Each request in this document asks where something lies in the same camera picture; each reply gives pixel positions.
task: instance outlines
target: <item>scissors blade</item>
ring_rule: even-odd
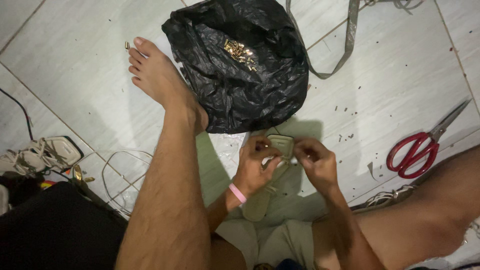
[[[447,127],[460,115],[465,107],[470,103],[472,99],[464,101],[458,107],[455,108],[447,117],[445,117],[436,127],[430,131],[432,139],[438,143],[440,137],[445,133]]]

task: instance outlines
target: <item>toenail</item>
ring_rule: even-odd
[[[135,43],[135,45],[137,46],[140,46],[143,42],[145,41],[145,39],[143,37],[136,37],[133,42]]]

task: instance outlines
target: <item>red scissors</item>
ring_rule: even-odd
[[[445,117],[436,127],[434,127],[430,132],[420,132],[410,137],[407,137],[397,143],[390,153],[387,156],[387,168],[391,171],[398,172],[398,176],[405,178],[405,179],[412,179],[424,174],[435,161],[437,157],[438,147],[438,140],[440,137],[445,133],[447,127],[457,118],[458,115],[465,109],[468,103],[471,101],[467,100],[460,104],[458,107],[455,108],[447,117]],[[427,140],[428,138],[432,139],[431,142],[422,150],[420,153],[416,154],[417,150],[419,149],[420,145]],[[409,142],[415,141],[408,151],[407,155],[403,158],[403,160],[398,164],[396,167],[393,166],[393,159],[395,154],[406,144]],[[408,168],[410,168],[415,162],[419,159],[428,155],[427,161],[425,164],[416,172],[411,174],[405,174]]]

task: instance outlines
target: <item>gold metal part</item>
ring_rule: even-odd
[[[257,72],[257,69],[255,66],[255,61],[251,59],[250,57],[253,55],[253,52],[251,52],[249,49],[245,49],[245,45],[237,42],[237,41],[230,41],[230,40],[225,40],[225,43],[223,44],[223,49],[226,50],[230,56],[238,61],[239,63],[243,63],[248,67],[249,70],[253,70]]]
[[[75,179],[77,179],[79,182],[82,180],[82,170],[80,169],[79,165],[75,165],[73,167],[73,176]]]

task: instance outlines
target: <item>white sneaker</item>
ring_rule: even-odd
[[[49,137],[30,141],[28,149],[47,167],[66,169],[82,158],[79,149],[66,137]]]
[[[0,173],[16,172],[21,175],[34,174],[45,169],[45,164],[35,153],[30,151],[7,150],[7,153],[0,156]]]

